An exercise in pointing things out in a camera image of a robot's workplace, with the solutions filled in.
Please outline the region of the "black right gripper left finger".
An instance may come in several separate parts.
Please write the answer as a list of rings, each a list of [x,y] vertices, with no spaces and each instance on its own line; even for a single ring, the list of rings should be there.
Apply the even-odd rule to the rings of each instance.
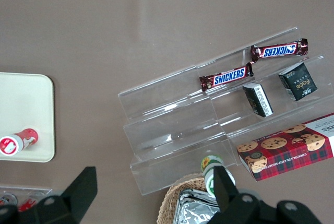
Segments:
[[[96,167],[85,167],[61,195],[51,195],[19,212],[1,207],[1,223],[80,223],[98,192]]]

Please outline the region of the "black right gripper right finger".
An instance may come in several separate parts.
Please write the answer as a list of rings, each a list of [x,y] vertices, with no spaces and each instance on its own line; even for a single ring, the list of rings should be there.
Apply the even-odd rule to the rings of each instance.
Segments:
[[[220,211],[209,223],[320,223],[314,213],[296,201],[271,207],[251,193],[240,193],[224,167],[214,167],[214,193]]]

